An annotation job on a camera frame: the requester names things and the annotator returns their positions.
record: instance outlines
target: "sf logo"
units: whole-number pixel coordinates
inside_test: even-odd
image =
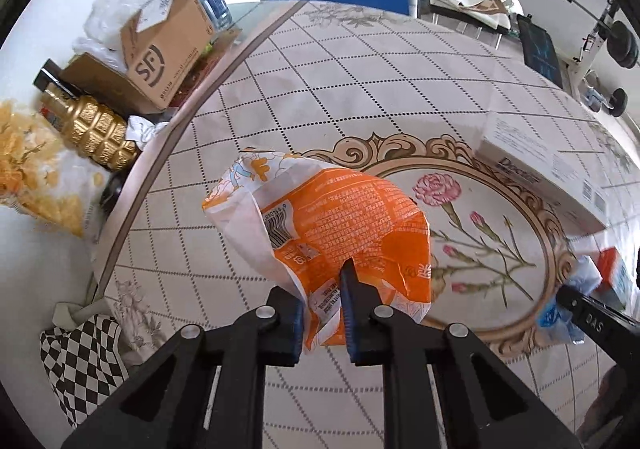
[[[143,55],[142,61],[136,65],[136,73],[143,76],[150,88],[158,84],[164,73],[164,57],[156,45],[149,45],[149,50]]]

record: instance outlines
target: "black mat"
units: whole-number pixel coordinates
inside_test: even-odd
[[[523,16],[518,16],[518,28],[525,64],[563,88],[560,63],[551,36],[544,28],[534,25]]]

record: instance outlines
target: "white box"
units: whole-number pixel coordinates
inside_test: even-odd
[[[544,197],[585,234],[606,229],[607,201],[600,187],[582,177],[561,153],[489,112],[475,155]]]

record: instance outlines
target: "black weight plate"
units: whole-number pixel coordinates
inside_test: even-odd
[[[638,62],[638,43],[636,42],[636,38],[632,36],[631,41],[631,50],[626,55],[626,57],[620,61],[619,65],[622,68],[633,68]]]
[[[609,113],[613,117],[619,117],[620,115],[622,115],[622,113],[624,113],[624,111],[626,110],[626,101],[627,97],[625,90],[623,90],[622,88],[617,88],[616,90],[614,90],[609,99],[609,106],[611,106]]]
[[[611,33],[607,38],[607,51],[617,62],[624,60],[632,46],[633,35],[622,22],[614,22],[611,25]]]

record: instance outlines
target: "chair seat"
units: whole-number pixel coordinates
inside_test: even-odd
[[[506,14],[498,14],[497,27],[494,28],[488,23],[487,20],[489,18],[487,15],[473,12],[472,10],[458,10],[444,0],[430,0],[429,8],[434,14],[459,20],[463,23],[469,23],[470,25],[480,26],[492,34],[508,34],[511,29],[511,22]]]

